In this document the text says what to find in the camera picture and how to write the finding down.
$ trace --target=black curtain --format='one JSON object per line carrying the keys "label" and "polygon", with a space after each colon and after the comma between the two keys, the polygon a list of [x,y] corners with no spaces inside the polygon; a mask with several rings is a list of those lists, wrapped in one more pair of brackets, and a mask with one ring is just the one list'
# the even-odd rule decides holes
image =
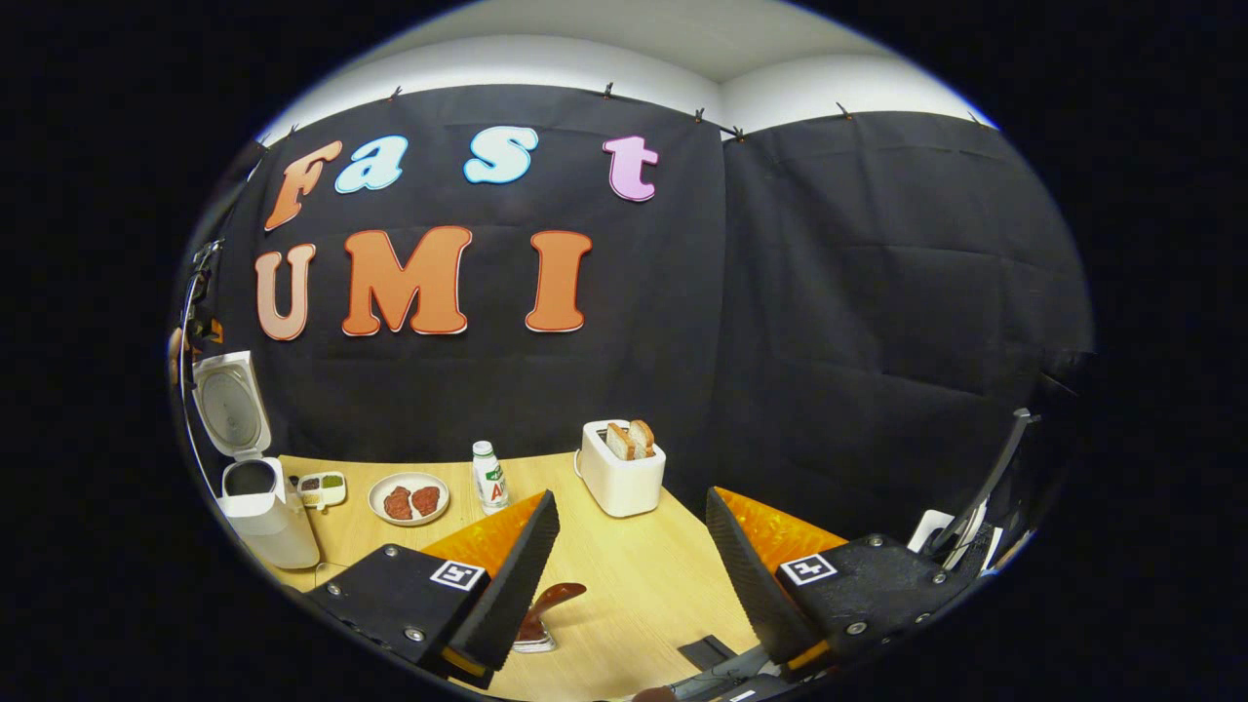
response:
{"label": "black curtain", "polygon": [[[479,131],[530,127],[539,141],[529,170],[505,184],[472,184],[463,164]],[[402,176],[381,190],[338,194],[333,180],[363,144],[401,135]],[[614,194],[603,142],[639,135],[659,162],[644,202]],[[225,232],[220,285],[225,344],[250,349],[273,426],[271,455],[346,461],[464,461],[475,440],[503,458],[572,451],[580,427],[603,418],[644,418],[669,455],[669,490],[705,486],[724,270],[724,165],[720,131],[691,115],[583,90],[468,86],[401,95],[333,115],[277,142],[251,179]],[[292,161],[332,141],[302,210],[263,231]],[[389,234],[401,262],[436,226],[462,226],[473,241],[459,269],[464,332],[423,336],[383,326],[348,337],[351,257],[357,231]],[[525,327],[538,280],[530,237],[543,230],[584,234],[570,334]],[[308,322],[292,341],[273,341],[256,314],[255,260],[314,244]],[[291,267],[277,275],[277,309],[290,309]],[[416,307],[408,315],[414,314]]]}
{"label": "black curtain", "polygon": [[[468,145],[497,125],[538,132],[532,165],[470,184]],[[354,149],[388,135],[408,140],[402,176],[338,194]],[[603,142],[630,135],[659,152],[645,202],[608,184]],[[266,232],[287,165],[336,140],[298,216]],[[384,230],[406,262],[444,225],[473,232],[468,329],[344,335],[346,239]],[[543,230],[593,240],[572,334],[524,325],[529,237]],[[905,538],[924,510],[960,510],[1043,360],[1092,349],[1056,205],[1000,132],[940,115],[816,119],[725,142],[691,115],[582,90],[399,95],[278,141],[223,236],[225,342],[210,352],[252,351],[270,455],[463,461],[485,438],[505,458],[570,451],[587,421],[640,417],[668,452],[664,485],[694,513],[720,485],[850,538]],[[273,341],[253,265],[300,244],[317,245],[308,324]],[[285,312],[286,264],[276,291]]]}
{"label": "black curtain", "polygon": [[724,146],[715,481],[909,538],[987,476],[1046,350],[1090,351],[1073,241],[992,129],[807,120]]}

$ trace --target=meat patty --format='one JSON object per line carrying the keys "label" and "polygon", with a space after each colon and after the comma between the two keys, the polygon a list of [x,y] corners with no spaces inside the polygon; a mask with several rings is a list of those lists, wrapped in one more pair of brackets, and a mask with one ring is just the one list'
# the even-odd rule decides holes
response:
{"label": "meat patty", "polygon": [[421,512],[422,517],[428,517],[438,508],[438,497],[442,491],[436,485],[422,487],[412,493],[412,506]]}
{"label": "meat patty", "polygon": [[411,520],[412,505],[407,501],[411,495],[412,491],[402,485],[396,487],[394,492],[391,492],[389,496],[386,497],[386,502],[383,505],[386,513],[394,520]]}

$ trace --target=bread slice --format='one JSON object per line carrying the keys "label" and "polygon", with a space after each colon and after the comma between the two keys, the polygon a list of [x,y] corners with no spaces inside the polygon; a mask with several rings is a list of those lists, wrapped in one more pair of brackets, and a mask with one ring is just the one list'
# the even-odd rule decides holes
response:
{"label": "bread slice", "polygon": [[633,460],[633,442],[628,440],[628,435],[624,433],[615,423],[607,425],[607,447],[615,453],[615,457],[620,461]]}
{"label": "bread slice", "polygon": [[654,432],[650,431],[650,425],[641,420],[633,420],[633,423],[628,426],[628,437],[633,443],[633,457],[649,458],[654,456]]}

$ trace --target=white device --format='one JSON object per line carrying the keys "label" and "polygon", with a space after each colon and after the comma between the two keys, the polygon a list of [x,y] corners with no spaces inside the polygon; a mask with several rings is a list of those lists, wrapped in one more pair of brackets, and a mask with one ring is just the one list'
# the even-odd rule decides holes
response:
{"label": "white device", "polygon": [[205,358],[192,371],[203,427],[217,451],[235,460],[222,475],[217,507],[261,558],[280,568],[317,565],[321,550],[303,501],[281,461],[262,455],[272,435],[251,351]]}
{"label": "white device", "polygon": [[613,517],[629,517],[659,506],[668,455],[654,445],[654,456],[622,461],[607,447],[607,425],[626,430],[624,420],[589,422],[580,431],[577,470],[598,506]]}
{"label": "white device", "polygon": [[[983,503],[976,508],[975,515],[971,517],[971,523],[968,523],[958,535],[957,546],[955,546],[950,555],[945,558],[945,563],[941,567],[945,570],[952,570],[953,566],[962,560],[962,553],[966,552],[966,547],[970,546],[975,536],[980,533],[980,526],[983,523],[983,515],[987,510],[988,501],[985,500]],[[906,545],[906,548],[919,553],[924,547],[924,543],[927,542],[927,537],[931,536],[934,531],[946,528],[952,522],[953,515],[946,515],[940,510],[927,510],[924,512],[924,518],[919,522],[919,526],[915,527],[915,533],[910,536],[910,543]],[[986,571],[988,563],[992,562],[992,555],[996,553],[997,545],[1001,542],[1001,527],[992,527],[992,541],[988,543],[987,553],[983,556],[983,562],[980,563],[978,572],[982,573]]]}

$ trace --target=wooden table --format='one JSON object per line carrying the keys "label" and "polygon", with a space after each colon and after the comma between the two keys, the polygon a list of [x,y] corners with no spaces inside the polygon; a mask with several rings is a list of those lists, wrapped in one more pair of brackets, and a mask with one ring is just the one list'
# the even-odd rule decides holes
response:
{"label": "wooden table", "polygon": [[[705,525],[666,490],[651,512],[607,515],[573,472],[572,457],[502,461],[513,502],[550,490],[559,508],[559,536],[538,593],[557,582],[580,582],[588,591],[543,617],[559,645],[555,651],[512,652],[483,692],[542,702],[630,698],[699,672],[679,646],[709,635],[738,653],[758,646]],[[303,592],[383,543],[419,550],[484,517],[467,461],[349,463],[292,456],[281,461],[287,476],[342,471],[347,478],[343,503],[323,513],[308,510],[323,562],[300,571],[268,566],[280,581]],[[373,483],[406,471],[447,483],[451,503],[441,517],[399,527],[368,508]]]}

